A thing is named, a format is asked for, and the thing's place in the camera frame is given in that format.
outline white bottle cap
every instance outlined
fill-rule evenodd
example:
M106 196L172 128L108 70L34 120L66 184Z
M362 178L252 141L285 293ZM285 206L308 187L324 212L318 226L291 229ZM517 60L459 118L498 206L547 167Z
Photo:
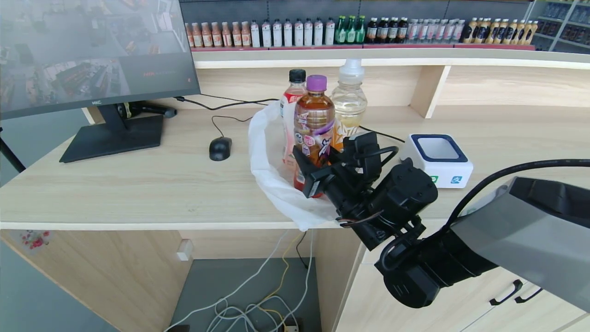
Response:
M359 84L365 78L365 69L360 66L360 59L346 59L340 67L338 81L344 84Z

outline monitor base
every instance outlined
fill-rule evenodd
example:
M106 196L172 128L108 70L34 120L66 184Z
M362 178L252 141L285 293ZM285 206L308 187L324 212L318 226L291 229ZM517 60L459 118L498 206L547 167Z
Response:
M113 131L107 123L80 128L60 162L158 147L162 138L162 115L125 120L126 130Z

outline robotic arm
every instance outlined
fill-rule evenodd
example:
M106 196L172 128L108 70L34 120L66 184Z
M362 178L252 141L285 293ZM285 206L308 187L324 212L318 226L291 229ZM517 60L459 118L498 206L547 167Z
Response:
M344 140L330 150L330 165L319 168L297 148L293 154L305 176L306 197L325 193L369 250L390 237L375 267L399 302L422 308L441 288L502 266L590 312L590 191L556 181L515 177L464 210L492 181L542 167L590 167L590 160L521 164L494 173L475 186L435 234L418 213L438 197L429 175L411 160L394 166L375 187L382 166L397 148L379 149L374 132ZM383 161L381 154L390 152Z

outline black bottle cap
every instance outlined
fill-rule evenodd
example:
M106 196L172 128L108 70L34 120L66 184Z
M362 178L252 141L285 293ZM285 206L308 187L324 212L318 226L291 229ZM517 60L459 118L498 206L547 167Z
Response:
M289 70L289 82L291 82L291 83L305 82L305 70L303 70L303 69Z

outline wooden cabinet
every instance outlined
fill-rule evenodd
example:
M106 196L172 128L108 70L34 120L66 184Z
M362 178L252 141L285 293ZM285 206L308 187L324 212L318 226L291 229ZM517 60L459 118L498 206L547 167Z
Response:
M553 332L585 314L584 310L545 290L523 303L514 300L518 296L523 299L529 298L538 289L539 287L533 284L525 285L522 292L494 307L464 332Z
M502 296L517 278L496 268L443 288L430 306L413 309L391 296L374 266L361 264L336 332L459 332L492 309L489 300Z

